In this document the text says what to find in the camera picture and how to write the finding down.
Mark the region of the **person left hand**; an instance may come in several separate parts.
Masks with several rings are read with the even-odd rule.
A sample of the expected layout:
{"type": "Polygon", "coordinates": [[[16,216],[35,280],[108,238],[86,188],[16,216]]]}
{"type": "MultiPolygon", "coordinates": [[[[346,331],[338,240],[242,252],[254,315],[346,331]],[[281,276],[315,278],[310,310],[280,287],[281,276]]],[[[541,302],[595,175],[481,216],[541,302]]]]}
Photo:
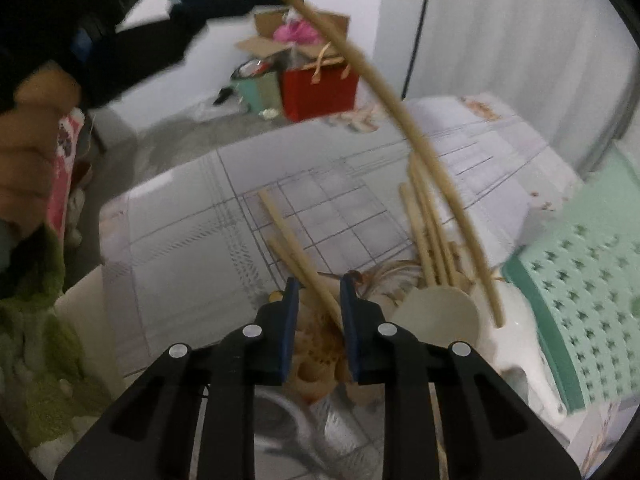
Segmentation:
{"type": "Polygon", "coordinates": [[[23,81],[13,99],[1,114],[1,219],[24,238],[46,216],[60,120],[79,104],[80,87],[49,64],[23,81]]]}

